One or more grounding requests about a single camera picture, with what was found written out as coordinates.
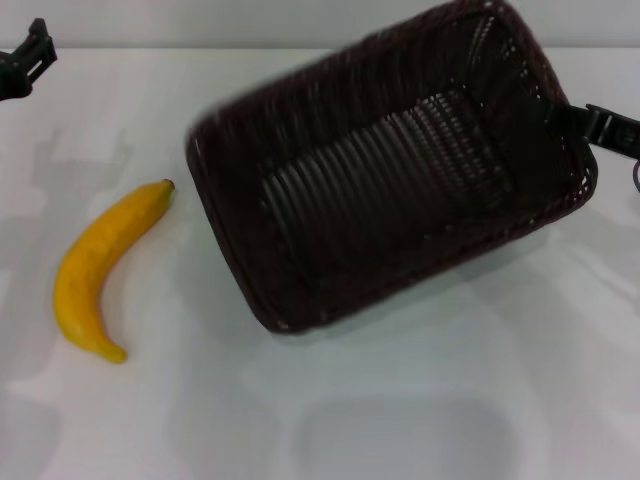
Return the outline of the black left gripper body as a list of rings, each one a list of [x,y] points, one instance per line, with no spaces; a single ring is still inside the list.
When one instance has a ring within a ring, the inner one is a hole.
[[[1,53],[1,100],[20,99],[33,90],[29,71],[35,65],[31,54]]]

